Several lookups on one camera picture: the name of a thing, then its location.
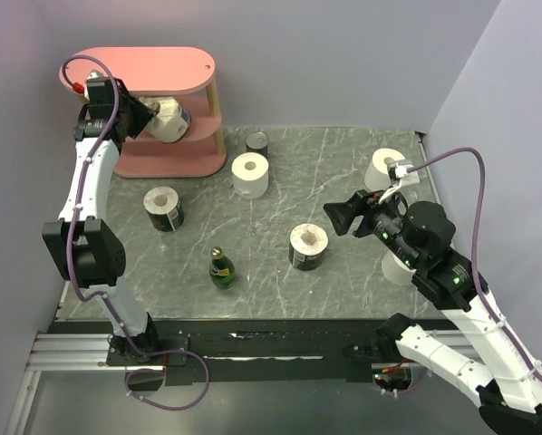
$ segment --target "wooden shelf leg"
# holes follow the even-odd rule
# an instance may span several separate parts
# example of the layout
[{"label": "wooden shelf leg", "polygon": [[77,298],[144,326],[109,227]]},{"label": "wooden shelf leg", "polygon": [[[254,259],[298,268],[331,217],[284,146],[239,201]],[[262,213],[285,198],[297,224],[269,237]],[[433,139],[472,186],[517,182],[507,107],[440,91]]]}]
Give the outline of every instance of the wooden shelf leg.
[{"label": "wooden shelf leg", "polygon": [[[210,116],[220,117],[220,104],[218,102],[217,81],[215,77],[213,77],[213,80],[207,85],[207,98]],[[218,128],[217,132],[215,132],[215,143],[217,144],[217,154],[223,155],[227,152],[225,150],[225,140],[223,138],[222,126]]]}]

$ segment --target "toilet paper roll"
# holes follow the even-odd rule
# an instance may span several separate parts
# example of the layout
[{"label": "toilet paper roll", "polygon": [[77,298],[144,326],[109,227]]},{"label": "toilet paper roll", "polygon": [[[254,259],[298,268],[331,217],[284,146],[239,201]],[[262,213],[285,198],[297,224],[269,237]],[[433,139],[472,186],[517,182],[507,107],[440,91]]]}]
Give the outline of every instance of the toilet paper roll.
[{"label": "toilet paper roll", "polygon": [[144,208],[152,225],[165,233],[175,232],[184,222],[179,194],[174,188],[159,187],[144,196]]},{"label": "toilet paper roll", "polygon": [[374,152],[368,170],[365,171],[363,183],[369,191],[386,190],[390,187],[388,165],[397,160],[404,160],[401,152],[390,148],[381,148]]},{"label": "toilet paper roll", "polygon": [[233,161],[233,186],[247,199],[262,196],[269,186],[269,162],[261,154],[246,152]]},{"label": "toilet paper roll", "polygon": [[388,251],[383,256],[382,272],[388,281],[396,285],[406,286],[411,284],[412,276],[416,271],[410,270],[392,251]]},{"label": "toilet paper roll", "polygon": [[140,101],[158,113],[146,130],[162,142],[176,142],[190,127],[190,115],[172,97],[140,97]]},{"label": "toilet paper roll", "polygon": [[289,262],[299,270],[314,270],[324,262],[327,234],[314,224],[298,225],[289,235]]}]

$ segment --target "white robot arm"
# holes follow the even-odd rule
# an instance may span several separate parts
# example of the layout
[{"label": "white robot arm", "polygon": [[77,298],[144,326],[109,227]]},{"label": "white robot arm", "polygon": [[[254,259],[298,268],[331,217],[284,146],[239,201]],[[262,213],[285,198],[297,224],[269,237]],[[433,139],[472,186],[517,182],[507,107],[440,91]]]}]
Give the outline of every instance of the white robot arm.
[{"label": "white robot arm", "polygon": [[[120,82],[120,107],[117,119],[110,133],[101,138],[103,128],[109,121],[113,91],[110,79],[100,77],[87,82],[88,91],[96,103],[84,106],[78,125],[74,130],[76,139],[76,164],[70,193],[65,201],[58,221],[44,225],[44,241],[62,276],[68,276],[67,244],[68,231],[73,219],[76,221],[73,233],[73,266],[82,294],[95,299],[113,326],[114,337],[123,343],[116,346],[123,351],[130,349],[126,343],[124,328],[135,343],[147,351],[155,350],[150,342],[155,336],[148,314],[135,299],[127,280],[123,277],[126,264],[124,247],[120,240],[105,224],[106,206],[110,190],[111,174],[120,155],[120,149],[127,136],[135,136],[144,128],[154,113],[128,94]],[[83,166],[88,165],[85,173]],[[78,189],[82,189],[81,204],[75,204]]]},{"label": "white robot arm", "polygon": [[419,201],[408,207],[397,187],[392,186],[392,194],[359,190],[347,202],[325,204],[324,210],[338,236],[363,216],[353,234],[377,236],[415,269],[412,282],[418,291],[462,331],[482,361],[440,343],[402,314],[379,328],[380,353],[415,361],[438,374],[479,407],[497,434],[542,435],[540,362],[512,331],[481,275],[482,294],[477,293],[472,263],[450,246],[456,228],[442,206]]}]

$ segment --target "toilet paper roll with black wrapper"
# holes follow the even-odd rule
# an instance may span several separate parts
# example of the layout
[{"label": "toilet paper roll with black wrapper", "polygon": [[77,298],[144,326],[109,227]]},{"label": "toilet paper roll with black wrapper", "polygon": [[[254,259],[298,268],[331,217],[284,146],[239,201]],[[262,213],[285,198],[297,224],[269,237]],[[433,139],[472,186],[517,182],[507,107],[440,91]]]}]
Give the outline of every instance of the toilet paper roll with black wrapper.
[{"label": "toilet paper roll with black wrapper", "polygon": [[295,227],[289,237],[289,261],[299,270],[314,270],[324,262],[327,234],[314,224]]},{"label": "toilet paper roll with black wrapper", "polygon": [[149,191],[144,197],[144,208],[158,231],[173,233],[184,222],[179,194],[174,188],[160,187]]}]

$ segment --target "pink shelf tier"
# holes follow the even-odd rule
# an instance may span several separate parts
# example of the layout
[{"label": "pink shelf tier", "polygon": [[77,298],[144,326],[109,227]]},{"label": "pink shelf tier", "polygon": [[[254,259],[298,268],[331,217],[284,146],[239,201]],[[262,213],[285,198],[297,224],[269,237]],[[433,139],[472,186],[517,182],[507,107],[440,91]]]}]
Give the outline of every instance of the pink shelf tier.
[{"label": "pink shelf tier", "polygon": [[126,142],[114,172],[125,178],[193,178],[214,174],[227,154],[217,154],[215,137],[192,143]]},{"label": "pink shelf tier", "polygon": [[[211,117],[207,97],[197,95],[177,95],[177,101],[190,113],[190,128],[180,142],[193,142],[203,140],[217,131],[221,118]],[[143,131],[136,139],[127,139],[128,142],[156,141],[156,138],[147,131]]]},{"label": "pink shelf tier", "polygon": [[[207,86],[215,76],[210,54],[193,47],[98,47],[77,54],[95,57],[110,68],[114,77],[124,80],[136,95],[181,95]],[[77,60],[68,65],[72,82],[85,83],[95,63]],[[69,88],[60,71],[60,80]]]}]

